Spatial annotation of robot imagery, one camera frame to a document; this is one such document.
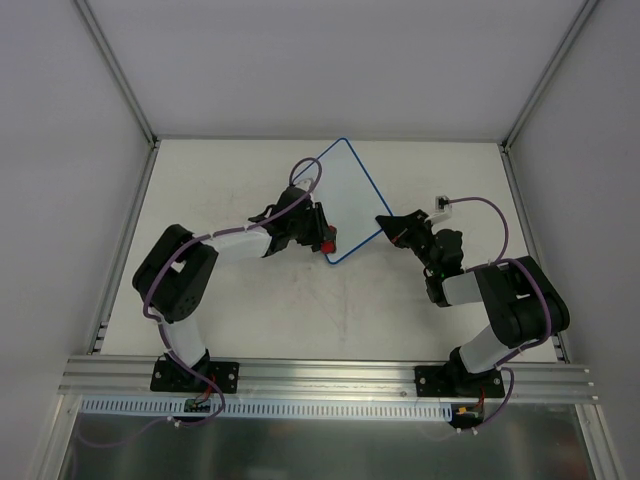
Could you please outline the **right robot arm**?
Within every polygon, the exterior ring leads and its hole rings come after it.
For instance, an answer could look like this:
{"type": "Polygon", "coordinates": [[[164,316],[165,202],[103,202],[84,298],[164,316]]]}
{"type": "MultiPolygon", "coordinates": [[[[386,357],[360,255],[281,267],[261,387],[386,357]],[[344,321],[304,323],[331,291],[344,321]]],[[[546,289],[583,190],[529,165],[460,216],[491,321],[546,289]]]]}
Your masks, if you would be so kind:
{"type": "Polygon", "coordinates": [[[376,217],[391,244],[409,249],[422,263],[429,300],[449,308],[484,307],[489,324],[452,350],[441,366],[414,368],[416,394],[435,398],[503,398],[498,367],[568,328],[568,308],[530,256],[502,260],[469,271],[462,268],[463,234],[432,230],[428,215],[376,217]]]}

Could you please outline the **red bone-shaped eraser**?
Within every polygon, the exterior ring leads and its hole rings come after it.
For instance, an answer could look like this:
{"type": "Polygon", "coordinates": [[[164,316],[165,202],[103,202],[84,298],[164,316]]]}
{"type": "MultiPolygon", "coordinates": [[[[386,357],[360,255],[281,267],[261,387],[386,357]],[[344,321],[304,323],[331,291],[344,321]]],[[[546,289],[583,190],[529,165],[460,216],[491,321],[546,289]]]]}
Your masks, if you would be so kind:
{"type": "Polygon", "coordinates": [[[337,229],[333,225],[328,225],[323,230],[323,240],[321,243],[320,251],[324,255],[333,254],[336,252],[336,236],[337,229]]]}

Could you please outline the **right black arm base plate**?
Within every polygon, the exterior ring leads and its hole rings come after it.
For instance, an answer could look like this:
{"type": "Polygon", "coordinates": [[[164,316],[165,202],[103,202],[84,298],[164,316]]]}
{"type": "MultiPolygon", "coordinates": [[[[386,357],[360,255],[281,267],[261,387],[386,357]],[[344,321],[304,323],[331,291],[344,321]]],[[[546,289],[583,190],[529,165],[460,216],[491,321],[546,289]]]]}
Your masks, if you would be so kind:
{"type": "Polygon", "coordinates": [[[505,396],[501,374],[493,369],[482,373],[468,373],[453,369],[448,364],[414,368],[416,394],[418,397],[435,398],[479,398],[489,399],[505,396]]]}

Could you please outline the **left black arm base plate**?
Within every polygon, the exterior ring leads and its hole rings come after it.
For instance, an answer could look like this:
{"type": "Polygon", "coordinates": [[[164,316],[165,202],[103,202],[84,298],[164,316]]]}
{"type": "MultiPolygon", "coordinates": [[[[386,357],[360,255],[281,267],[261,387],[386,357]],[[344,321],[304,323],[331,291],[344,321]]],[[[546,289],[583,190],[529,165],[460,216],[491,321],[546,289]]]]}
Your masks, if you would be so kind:
{"type": "MultiPolygon", "coordinates": [[[[203,358],[193,369],[211,380],[224,394],[235,394],[239,379],[238,362],[214,361],[203,358]]],[[[209,385],[199,377],[188,373],[167,356],[159,357],[154,364],[150,381],[152,392],[162,393],[202,393],[209,385]]]]}

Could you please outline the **left aluminium frame post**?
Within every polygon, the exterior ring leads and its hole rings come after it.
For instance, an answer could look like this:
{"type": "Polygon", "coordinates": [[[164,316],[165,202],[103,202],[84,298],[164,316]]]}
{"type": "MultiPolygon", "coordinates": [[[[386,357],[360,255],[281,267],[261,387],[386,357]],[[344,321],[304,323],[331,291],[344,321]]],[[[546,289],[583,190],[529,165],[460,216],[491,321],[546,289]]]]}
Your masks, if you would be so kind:
{"type": "Polygon", "coordinates": [[[105,64],[112,80],[119,90],[127,108],[133,115],[143,138],[150,146],[155,146],[157,135],[155,134],[150,121],[126,76],[124,69],[119,62],[114,49],[107,38],[100,21],[91,6],[86,0],[72,0],[72,6],[79,15],[81,22],[86,28],[91,41],[94,43],[103,63],[105,64]]]}

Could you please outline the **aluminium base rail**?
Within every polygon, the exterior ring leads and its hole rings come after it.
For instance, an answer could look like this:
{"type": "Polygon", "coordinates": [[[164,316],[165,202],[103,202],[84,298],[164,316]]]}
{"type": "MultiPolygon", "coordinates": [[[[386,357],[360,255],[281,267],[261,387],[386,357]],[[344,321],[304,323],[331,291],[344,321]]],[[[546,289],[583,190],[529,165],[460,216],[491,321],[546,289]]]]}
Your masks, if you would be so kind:
{"type": "MultiPolygon", "coordinates": [[[[60,394],[150,392],[153,356],[77,355],[67,360],[60,394]]],[[[413,362],[239,359],[239,396],[393,401],[416,397],[413,362]]],[[[590,369],[579,364],[511,363],[517,403],[596,404],[590,369]]]]}

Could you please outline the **blue framed whiteboard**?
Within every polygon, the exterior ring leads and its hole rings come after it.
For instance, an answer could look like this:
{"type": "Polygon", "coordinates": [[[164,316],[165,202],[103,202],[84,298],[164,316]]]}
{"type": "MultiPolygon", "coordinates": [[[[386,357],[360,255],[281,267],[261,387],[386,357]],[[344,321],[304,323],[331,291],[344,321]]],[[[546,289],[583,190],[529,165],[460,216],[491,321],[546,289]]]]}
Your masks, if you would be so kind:
{"type": "Polygon", "coordinates": [[[318,157],[290,174],[295,183],[318,179],[313,199],[322,204],[329,225],[336,228],[336,251],[325,258],[337,265],[381,233],[378,216],[392,214],[389,205],[346,138],[334,141],[318,157]]]}

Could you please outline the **aluminium frame post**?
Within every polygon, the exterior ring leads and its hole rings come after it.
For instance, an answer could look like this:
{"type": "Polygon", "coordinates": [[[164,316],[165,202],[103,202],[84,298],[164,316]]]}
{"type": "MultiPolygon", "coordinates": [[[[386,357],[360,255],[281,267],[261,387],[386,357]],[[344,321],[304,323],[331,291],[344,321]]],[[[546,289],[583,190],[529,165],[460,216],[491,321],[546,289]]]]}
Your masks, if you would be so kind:
{"type": "Polygon", "coordinates": [[[534,110],[542,101],[544,94],[550,87],[564,60],[568,57],[600,3],[600,0],[585,0],[581,2],[576,14],[573,16],[539,78],[536,80],[524,105],[519,110],[510,129],[503,138],[501,148],[505,152],[508,152],[512,148],[524,130],[534,110]]]}
{"type": "Polygon", "coordinates": [[[81,22],[86,28],[91,41],[94,43],[103,63],[105,64],[112,80],[119,90],[127,108],[133,115],[143,138],[150,146],[155,146],[157,135],[155,134],[150,121],[126,76],[124,69],[119,62],[114,49],[107,38],[100,21],[91,6],[86,0],[72,0],[72,6],[79,15],[81,22]]]}

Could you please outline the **right aluminium frame post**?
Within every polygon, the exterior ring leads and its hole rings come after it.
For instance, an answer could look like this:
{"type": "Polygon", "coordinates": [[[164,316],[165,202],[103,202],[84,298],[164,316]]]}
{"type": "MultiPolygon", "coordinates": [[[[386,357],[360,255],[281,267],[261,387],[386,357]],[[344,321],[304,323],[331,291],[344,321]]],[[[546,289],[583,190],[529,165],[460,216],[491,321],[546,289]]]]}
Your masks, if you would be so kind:
{"type": "Polygon", "coordinates": [[[568,57],[600,3],[600,0],[585,0],[581,2],[576,14],[573,16],[539,78],[536,80],[524,105],[519,110],[510,129],[503,138],[501,148],[505,152],[508,152],[512,148],[524,130],[534,110],[542,101],[544,94],[550,87],[564,60],[568,57]]]}

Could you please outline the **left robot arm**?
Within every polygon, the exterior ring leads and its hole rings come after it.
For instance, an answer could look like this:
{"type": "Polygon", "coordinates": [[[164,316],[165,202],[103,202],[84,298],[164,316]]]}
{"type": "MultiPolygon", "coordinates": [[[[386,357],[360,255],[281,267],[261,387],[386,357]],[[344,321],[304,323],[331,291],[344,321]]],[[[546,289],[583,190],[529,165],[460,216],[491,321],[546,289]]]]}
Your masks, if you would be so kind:
{"type": "Polygon", "coordinates": [[[157,324],[166,348],[160,382],[174,391],[203,392],[217,380],[193,318],[216,267],[269,257],[292,241],[333,253],[336,237],[306,182],[287,186],[276,203],[240,227],[199,237],[179,224],[167,227],[132,279],[143,315],[157,324]]]}

